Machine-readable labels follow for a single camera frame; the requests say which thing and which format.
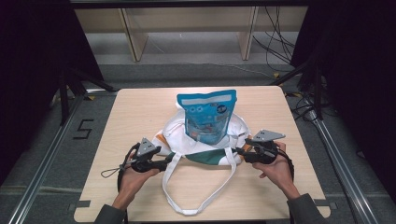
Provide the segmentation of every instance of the sleeve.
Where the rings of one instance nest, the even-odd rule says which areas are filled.
[[[95,224],[120,224],[125,217],[125,212],[112,207],[110,205],[103,205],[95,220]]]
[[[326,224],[328,221],[319,212],[309,194],[297,199],[289,200],[288,206],[296,223],[299,224]]]

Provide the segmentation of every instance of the wooden table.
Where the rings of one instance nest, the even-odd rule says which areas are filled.
[[[104,203],[112,204],[117,195],[117,175],[102,178],[101,172],[118,167],[126,152],[142,137],[152,139],[177,111],[178,93],[207,93],[235,89],[234,113],[242,117],[254,135],[260,129],[284,133],[282,141],[295,166],[295,184],[301,193],[324,200],[324,194],[299,131],[279,87],[204,87],[129,89],[118,93],[102,140],[97,149],[80,200],[90,201],[79,207],[77,222],[93,222]],[[162,160],[155,156],[154,161]],[[182,160],[168,184],[168,192],[183,209],[195,209],[223,183],[230,167],[202,165]],[[263,220],[288,218],[286,197],[267,178],[259,179],[260,171],[250,163],[238,165],[235,175],[219,197],[206,210],[194,217],[176,213],[166,201],[162,189],[163,173],[152,177],[137,193],[128,209],[131,221],[200,221],[200,220]],[[328,206],[319,207],[325,217]]]

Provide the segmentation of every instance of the teal plastic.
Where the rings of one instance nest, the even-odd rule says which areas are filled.
[[[226,134],[236,103],[236,90],[178,94],[177,102],[186,115],[186,135],[208,145]]]

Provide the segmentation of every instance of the white bag handle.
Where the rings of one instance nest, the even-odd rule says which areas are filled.
[[[182,157],[182,154],[177,152],[175,156],[173,157],[172,161],[168,164],[166,167],[165,173],[163,174],[163,192],[165,192],[166,198],[169,202],[169,204],[177,211],[178,213],[181,213],[185,216],[194,216],[200,212],[202,212],[220,193],[220,191],[224,188],[224,186],[228,183],[228,181],[233,177],[233,174],[235,173],[236,170],[236,162],[233,158],[233,152],[230,147],[224,148],[226,157],[228,162],[231,164],[231,174],[227,178],[227,180],[222,184],[215,192],[213,192],[202,204],[198,209],[181,209],[171,198],[171,196],[168,194],[166,191],[166,187],[168,184],[168,181],[174,172],[178,161]]]

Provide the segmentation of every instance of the human hand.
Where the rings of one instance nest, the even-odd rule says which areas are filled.
[[[286,144],[276,141],[274,141],[274,143],[279,147],[279,149],[286,152]],[[293,184],[288,161],[283,156],[278,155],[271,164],[254,162],[252,166],[253,168],[262,171],[260,178],[265,178],[267,176],[283,191],[289,200],[300,197],[300,193]]]
[[[131,160],[134,153],[131,153],[128,161]],[[143,187],[145,182],[152,176],[158,174],[159,169],[151,169],[145,173],[138,173],[132,169],[131,165],[125,167],[125,171],[120,184],[120,192],[113,203],[113,207],[125,210],[134,200],[136,193]]]

